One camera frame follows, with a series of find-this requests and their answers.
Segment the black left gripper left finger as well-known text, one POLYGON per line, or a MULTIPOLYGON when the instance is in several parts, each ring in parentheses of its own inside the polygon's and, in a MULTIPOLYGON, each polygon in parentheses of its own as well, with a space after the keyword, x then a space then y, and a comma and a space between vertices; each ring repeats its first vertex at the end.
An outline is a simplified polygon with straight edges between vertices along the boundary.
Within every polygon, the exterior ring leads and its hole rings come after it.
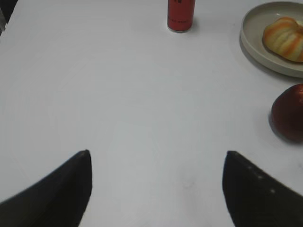
POLYGON ((89 150, 0 204, 2 227, 77 227, 92 192, 89 150))

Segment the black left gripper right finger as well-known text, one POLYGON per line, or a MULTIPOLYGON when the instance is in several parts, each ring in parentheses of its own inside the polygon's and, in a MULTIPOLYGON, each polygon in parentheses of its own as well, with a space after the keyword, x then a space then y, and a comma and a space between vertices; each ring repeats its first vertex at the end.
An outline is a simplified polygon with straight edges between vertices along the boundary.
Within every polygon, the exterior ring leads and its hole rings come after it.
POLYGON ((236 227, 301 227, 303 197, 236 151, 228 151, 223 194, 236 227))

